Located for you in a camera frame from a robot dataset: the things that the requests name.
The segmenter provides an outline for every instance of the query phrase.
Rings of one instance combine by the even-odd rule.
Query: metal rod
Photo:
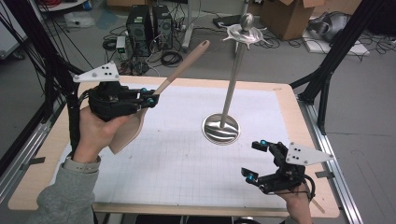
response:
[[[225,120],[228,116],[231,100],[233,99],[233,90],[235,89],[236,77],[239,74],[239,68],[244,56],[246,44],[239,43],[236,51],[235,60],[233,61],[233,72],[231,74],[230,84],[228,85],[227,96],[225,98],[224,108],[221,115],[220,128],[224,128]]]

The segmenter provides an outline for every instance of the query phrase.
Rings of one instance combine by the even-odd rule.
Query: spatula handle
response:
[[[154,94],[161,94],[166,87],[169,86],[178,76],[180,76],[187,68],[189,68],[201,55],[205,52],[207,47],[209,47],[210,42],[208,40],[202,42],[198,45],[183,62],[176,68],[174,73],[169,76],[163,84],[154,92]]]

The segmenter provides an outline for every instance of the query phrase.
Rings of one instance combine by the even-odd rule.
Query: grid paper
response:
[[[241,175],[241,167],[260,176],[276,170],[274,156],[251,148],[253,141],[290,143],[276,94],[235,89],[229,115],[239,122],[241,135],[228,146],[218,146],[206,140],[201,127],[208,115],[222,112],[226,92],[168,88],[148,110],[142,132],[133,142],[117,155],[108,148],[101,152],[95,201],[285,208],[283,200],[261,193]],[[68,146],[60,162],[70,151]]]

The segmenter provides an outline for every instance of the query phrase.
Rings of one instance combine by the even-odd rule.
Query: hand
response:
[[[292,190],[285,189],[275,192],[286,201],[286,208],[290,217],[299,224],[312,224],[306,191],[305,184],[301,184]]]
[[[110,144],[117,129],[128,119],[129,116],[122,116],[104,122],[96,117],[88,106],[81,109],[80,138],[73,161],[80,163],[95,162],[99,152]]]

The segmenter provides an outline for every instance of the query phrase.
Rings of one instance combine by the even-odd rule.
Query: computer tower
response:
[[[149,46],[153,40],[149,6],[132,6],[126,28],[131,40],[133,56],[148,57],[151,54]]]
[[[168,7],[153,6],[152,18],[158,49],[171,49],[173,47],[173,21]]]

